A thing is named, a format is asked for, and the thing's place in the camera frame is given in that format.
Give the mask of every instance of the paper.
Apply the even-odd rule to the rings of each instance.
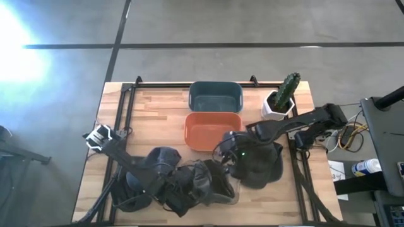
[[[333,181],[338,181],[338,180],[345,180],[345,170],[343,168],[343,163],[339,161],[328,161],[328,164],[330,165],[330,170],[331,170],[331,175],[333,177]],[[348,195],[338,195],[338,199],[341,200],[348,200]]]

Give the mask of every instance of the white pot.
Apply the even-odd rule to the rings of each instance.
[[[288,111],[286,111],[286,113],[278,113],[273,111],[271,107],[268,105],[267,99],[272,95],[272,93],[276,92],[277,92],[276,90],[271,91],[263,101],[261,115],[266,120],[283,120],[283,118],[287,116],[289,112],[292,111],[292,109],[295,107],[295,103],[293,102],[293,100],[289,99],[290,108],[288,109]]]

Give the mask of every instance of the wooden table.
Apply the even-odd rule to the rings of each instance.
[[[121,85],[122,83],[105,84],[98,111],[98,121],[101,124],[114,125]],[[261,120],[261,104],[270,90],[273,88],[243,88],[244,108],[239,113],[243,125]],[[295,92],[295,100],[299,114],[313,110],[308,82],[300,82]],[[210,155],[191,151],[185,145],[184,121],[187,114],[191,113],[187,101],[187,88],[137,88],[131,118],[133,133],[128,139],[127,152],[131,155],[146,156],[156,146],[170,146],[178,150],[182,156],[182,162],[210,158]],[[126,110],[124,109],[123,112],[121,127],[123,127]],[[184,217],[179,218],[175,213],[164,211],[161,206],[153,202],[146,209],[137,212],[117,211],[115,224],[301,224],[286,135],[281,136],[277,142],[283,145],[282,178],[277,182],[269,183],[261,190],[240,186],[237,204],[212,204],[209,207],[200,204],[190,209]],[[103,154],[92,156],[86,162],[73,221],[83,217],[100,195],[106,163],[107,157]],[[327,156],[323,149],[311,150],[309,165],[317,195],[334,216],[342,219]],[[305,195],[305,201],[307,212],[311,217],[307,195]],[[106,218],[109,214],[110,199],[107,203]]]

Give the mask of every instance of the sunlight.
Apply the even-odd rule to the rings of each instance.
[[[0,3],[0,82],[41,81],[46,59],[37,50],[22,49],[35,43],[29,31],[7,5]]]

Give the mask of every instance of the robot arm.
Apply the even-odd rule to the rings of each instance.
[[[282,134],[309,126],[306,131],[295,134],[296,147],[299,149],[311,146],[317,136],[329,129],[342,129],[347,118],[341,108],[334,104],[325,104],[313,111],[286,120],[263,120],[247,125],[247,131],[261,142],[273,142]]]
[[[106,125],[98,126],[94,131],[84,135],[87,146],[96,152],[106,154],[117,161],[124,169],[135,176],[144,193],[154,198],[160,204],[166,204],[178,216],[183,216],[195,203],[192,194],[182,193],[181,186],[173,177],[165,177],[154,168],[138,167],[132,163],[131,156],[122,149],[122,138]]]

